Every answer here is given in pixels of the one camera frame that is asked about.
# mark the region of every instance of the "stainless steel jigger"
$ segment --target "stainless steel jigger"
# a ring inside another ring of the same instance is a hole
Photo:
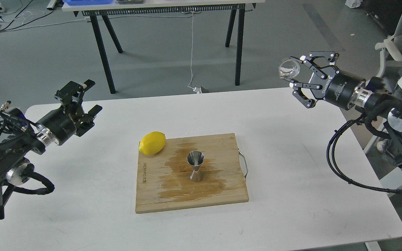
[[[190,179],[195,182],[200,182],[202,180],[200,165],[204,162],[204,154],[202,154],[200,151],[191,151],[187,155],[187,162],[193,167],[193,172],[190,175]]]

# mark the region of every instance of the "floor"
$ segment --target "floor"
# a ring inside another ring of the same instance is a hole
[[[6,13],[12,13],[29,3],[28,0],[0,0]],[[32,2],[10,28],[48,14],[49,0]],[[310,51],[336,51],[341,70],[364,78],[375,75],[379,54],[375,43],[386,34],[366,16],[362,8],[350,9],[344,0],[268,0],[256,9],[249,5],[244,28],[241,85],[234,86],[236,33],[230,48],[224,47],[229,20],[226,11],[191,14],[154,14],[152,17],[127,16],[111,20],[124,50],[115,46],[101,25],[107,57],[117,88],[110,94],[91,24],[79,14],[64,13],[60,8],[45,18],[22,28],[0,33],[0,106],[7,100],[12,107],[25,111],[32,105],[57,103],[56,90],[68,81],[96,82],[85,100],[107,100],[191,94],[187,88],[191,79],[193,24],[193,82],[191,86],[209,92],[287,87],[278,78],[277,67],[289,56],[301,56]],[[3,16],[6,27],[16,14]],[[306,70],[299,80],[308,81]],[[274,100],[273,108],[282,108]],[[345,113],[347,117],[355,112]],[[361,145],[369,135],[355,131]],[[376,172],[383,176],[388,169],[378,154],[369,154]],[[392,197],[392,203],[402,218],[402,197]],[[382,241],[383,251],[402,250],[402,238]],[[320,249],[324,251],[365,251],[364,244]]]

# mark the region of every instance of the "yellow lemon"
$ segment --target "yellow lemon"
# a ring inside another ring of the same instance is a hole
[[[145,155],[154,155],[165,146],[165,135],[161,132],[151,132],[139,143],[139,151]]]

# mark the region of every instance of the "brand logo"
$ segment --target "brand logo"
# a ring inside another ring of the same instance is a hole
[[[144,163],[143,166],[143,173],[142,173],[142,184],[147,183],[147,164]]]
[[[333,77],[328,76],[327,82],[325,83],[325,87],[322,90],[322,93],[325,94],[327,92],[328,86],[330,85],[330,82],[332,81]]]

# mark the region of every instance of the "wooden cutting board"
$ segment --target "wooden cutting board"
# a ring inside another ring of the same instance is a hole
[[[203,179],[193,182],[187,154],[201,151]],[[167,139],[155,155],[139,152],[136,213],[249,201],[235,134]]]

